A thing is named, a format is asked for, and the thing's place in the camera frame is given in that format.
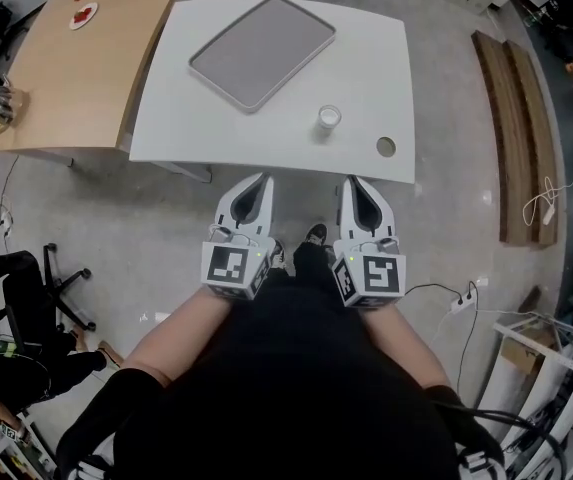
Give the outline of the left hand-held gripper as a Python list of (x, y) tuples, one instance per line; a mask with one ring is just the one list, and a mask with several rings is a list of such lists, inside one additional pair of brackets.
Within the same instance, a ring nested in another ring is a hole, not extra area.
[[(220, 199), (209, 238), (202, 243), (201, 283), (215, 295), (252, 301), (271, 268), (276, 241), (268, 237), (274, 206), (274, 179), (251, 175)], [(238, 228), (254, 222), (255, 233)]]

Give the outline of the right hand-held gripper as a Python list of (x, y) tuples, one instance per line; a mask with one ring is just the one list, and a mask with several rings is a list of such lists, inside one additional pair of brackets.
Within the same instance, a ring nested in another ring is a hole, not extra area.
[[(340, 194), (340, 230), (378, 232), (393, 225), (394, 214), (381, 193), (361, 177), (347, 176)], [(405, 295), (406, 257), (396, 236), (339, 239), (333, 251), (331, 271), (345, 307), (376, 309)]]

